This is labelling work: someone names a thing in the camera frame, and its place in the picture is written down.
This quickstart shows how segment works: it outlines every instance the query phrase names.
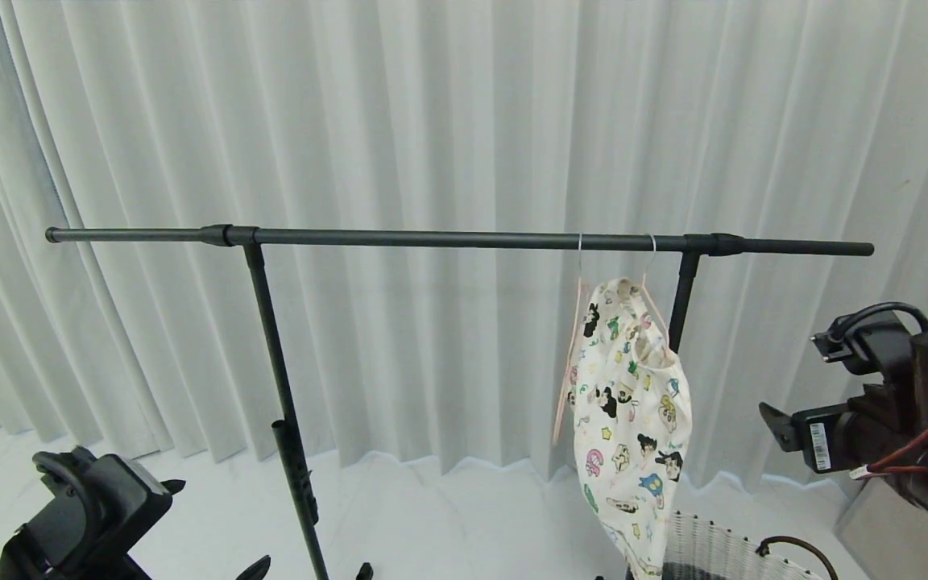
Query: curtain fold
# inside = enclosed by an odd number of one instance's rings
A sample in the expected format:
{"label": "curtain fold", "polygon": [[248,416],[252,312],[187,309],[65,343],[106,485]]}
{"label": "curtain fold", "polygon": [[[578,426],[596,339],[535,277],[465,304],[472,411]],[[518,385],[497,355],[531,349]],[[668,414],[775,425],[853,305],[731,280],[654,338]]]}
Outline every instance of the curtain fold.
{"label": "curtain fold", "polygon": [[[806,338],[928,312],[928,3],[0,2],[0,425],[129,455],[274,451],[242,254],[48,225],[873,242],[701,261],[686,473],[806,481],[757,403],[857,383]],[[678,256],[265,247],[307,451],[570,456],[549,430],[577,276]]]}

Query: clothes rack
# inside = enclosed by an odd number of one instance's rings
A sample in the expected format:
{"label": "clothes rack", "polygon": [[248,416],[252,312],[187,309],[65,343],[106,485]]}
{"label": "clothes rack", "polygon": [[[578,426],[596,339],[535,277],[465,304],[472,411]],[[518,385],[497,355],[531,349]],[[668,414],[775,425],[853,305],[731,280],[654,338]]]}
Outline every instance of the clothes rack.
{"label": "clothes rack", "polygon": [[[201,228],[169,229],[67,229],[51,227],[45,230],[49,242],[203,242],[213,246],[242,246],[260,320],[263,324],[267,351],[274,372],[274,381],[283,418],[272,423],[281,466],[292,493],[303,539],[313,564],[317,580],[329,580],[321,555],[321,544],[314,525],[319,521],[317,500],[310,487],[310,473],[299,433],[299,422],[288,382],[288,370],[281,352],[279,330],[274,316],[270,288],[265,271],[262,245],[300,246],[377,246],[377,247],[494,247],[524,250],[597,250],[615,252],[680,252],[678,286],[668,325],[671,349],[677,351],[682,339],[682,327],[693,293],[697,267],[703,256],[733,256],[736,254],[812,254],[825,256],[870,256],[871,243],[817,242],[806,239],[754,239],[733,234],[685,235],[607,235],[607,234],[519,234],[519,232],[456,232],[456,231],[382,231],[274,229],[253,226],[217,224]],[[371,565],[365,562],[357,580],[373,577]]]}

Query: floor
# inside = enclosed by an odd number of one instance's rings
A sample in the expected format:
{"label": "floor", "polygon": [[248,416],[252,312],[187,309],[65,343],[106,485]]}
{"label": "floor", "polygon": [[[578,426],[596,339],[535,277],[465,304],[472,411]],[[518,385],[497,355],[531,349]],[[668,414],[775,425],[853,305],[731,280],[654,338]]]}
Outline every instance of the floor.
{"label": "floor", "polygon": [[[67,441],[42,444],[33,433],[10,437],[0,430],[0,551],[16,526],[49,500],[31,455],[69,448]],[[273,558],[269,578],[312,577],[276,456],[260,463],[243,453],[217,465],[205,453],[180,458],[167,452],[143,464],[159,480],[188,480],[170,512],[131,552],[152,577],[233,580],[263,554]],[[546,482],[525,463],[496,469],[464,462],[439,476],[434,459],[399,465],[380,454],[339,470],[334,453],[313,458],[310,466],[321,512],[317,532],[332,578],[353,578],[364,561],[377,579],[624,576],[622,558],[578,492],[572,470]],[[702,491],[684,486],[678,496],[681,510],[751,540],[803,537],[829,555],[842,580],[864,580],[831,532],[846,502],[836,485],[805,489],[769,480],[748,495],[725,477]],[[774,551],[821,568],[797,548]]]}

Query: patterned garment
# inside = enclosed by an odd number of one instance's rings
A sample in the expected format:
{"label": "patterned garment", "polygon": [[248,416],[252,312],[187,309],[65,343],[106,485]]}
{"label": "patterned garment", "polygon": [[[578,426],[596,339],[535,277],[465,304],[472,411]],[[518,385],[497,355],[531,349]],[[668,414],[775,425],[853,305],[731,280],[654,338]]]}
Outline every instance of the patterned garment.
{"label": "patterned garment", "polygon": [[633,576],[657,580],[693,411],[640,287],[621,279],[596,288],[567,377],[582,493]]}

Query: white basket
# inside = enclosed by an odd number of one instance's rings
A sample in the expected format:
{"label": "white basket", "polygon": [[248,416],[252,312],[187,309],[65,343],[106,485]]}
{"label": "white basket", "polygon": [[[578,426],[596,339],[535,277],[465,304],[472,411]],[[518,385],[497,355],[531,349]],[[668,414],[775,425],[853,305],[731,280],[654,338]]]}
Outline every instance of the white basket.
{"label": "white basket", "polygon": [[731,529],[697,516],[674,512],[668,531],[663,580],[820,580],[820,576],[769,554],[769,545],[795,544],[809,550],[820,561],[831,580],[836,572],[828,558],[811,544],[796,537],[766,537],[752,543]]}

